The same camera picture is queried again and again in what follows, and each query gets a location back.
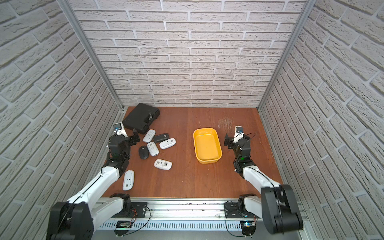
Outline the black mouse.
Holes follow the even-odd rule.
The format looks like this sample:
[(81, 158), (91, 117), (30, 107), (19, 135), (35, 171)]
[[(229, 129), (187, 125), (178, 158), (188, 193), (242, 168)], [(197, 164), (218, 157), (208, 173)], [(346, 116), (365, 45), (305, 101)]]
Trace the black mouse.
[(142, 160), (146, 160), (149, 157), (149, 150), (147, 146), (141, 146), (139, 148), (139, 157)]

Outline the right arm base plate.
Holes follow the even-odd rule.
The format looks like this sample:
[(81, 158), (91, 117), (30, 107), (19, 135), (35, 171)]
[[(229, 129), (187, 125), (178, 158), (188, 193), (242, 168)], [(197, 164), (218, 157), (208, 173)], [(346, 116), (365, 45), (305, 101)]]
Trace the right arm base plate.
[(254, 215), (246, 210), (241, 210), (237, 203), (227, 201), (224, 203), (224, 213), (227, 219), (261, 219), (259, 216)]

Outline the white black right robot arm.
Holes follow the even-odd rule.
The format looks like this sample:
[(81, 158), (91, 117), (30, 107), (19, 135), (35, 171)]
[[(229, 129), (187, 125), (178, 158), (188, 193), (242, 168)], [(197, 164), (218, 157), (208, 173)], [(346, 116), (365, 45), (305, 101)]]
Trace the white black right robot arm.
[(270, 234), (301, 230), (304, 222), (294, 190), (272, 180), (257, 167), (251, 159), (251, 138), (243, 133), (233, 138), (226, 135), (224, 145), (234, 151), (235, 172), (261, 194), (260, 198), (240, 196), (239, 210), (260, 217)]

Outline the white upturned mouse with label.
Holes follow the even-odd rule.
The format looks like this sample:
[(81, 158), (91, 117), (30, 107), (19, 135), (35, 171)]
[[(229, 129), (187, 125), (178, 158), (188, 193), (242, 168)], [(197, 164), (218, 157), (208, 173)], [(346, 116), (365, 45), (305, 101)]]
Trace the white upturned mouse with label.
[(160, 170), (165, 170), (168, 171), (171, 169), (173, 163), (170, 161), (162, 160), (162, 159), (157, 159), (154, 162), (154, 166)]

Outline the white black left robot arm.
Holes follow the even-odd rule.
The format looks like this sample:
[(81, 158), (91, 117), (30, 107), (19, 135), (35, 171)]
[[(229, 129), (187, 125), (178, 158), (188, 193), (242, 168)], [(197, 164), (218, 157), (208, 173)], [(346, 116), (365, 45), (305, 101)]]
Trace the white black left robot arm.
[(128, 210), (129, 195), (114, 194), (95, 207), (106, 190), (124, 176), (131, 157), (131, 146), (140, 142), (133, 130), (131, 136), (115, 134), (109, 139), (107, 159), (100, 172), (77, 194), (51, 208), (46, 238), (48, 240), (90, 240), (94, 232), (109, 218)]

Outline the dark grey upturned mouse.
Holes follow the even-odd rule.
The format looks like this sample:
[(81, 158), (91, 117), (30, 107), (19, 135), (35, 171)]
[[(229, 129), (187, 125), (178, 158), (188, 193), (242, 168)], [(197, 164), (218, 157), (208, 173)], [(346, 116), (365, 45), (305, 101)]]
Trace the dark grey upturned mouse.
[(154, 136), (152, 141), (154, 143), (160, 143), (160, 142), (168, 140), (169, 138), (170, 138), (169, 134), (164, 133), (164, 134), (159, 134), (159, 135)]

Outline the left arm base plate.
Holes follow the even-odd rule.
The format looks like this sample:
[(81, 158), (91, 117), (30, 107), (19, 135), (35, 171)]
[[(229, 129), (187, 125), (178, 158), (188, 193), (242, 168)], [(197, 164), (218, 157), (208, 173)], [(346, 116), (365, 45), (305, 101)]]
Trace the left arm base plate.
[(132, 219), (134, 216), (137, 216), (137, 218), (144, 218), (147, 212), (147, 205), (147, 202), (132, 202), (127, 210), (122, 210), (113, 215), (112, 218)]

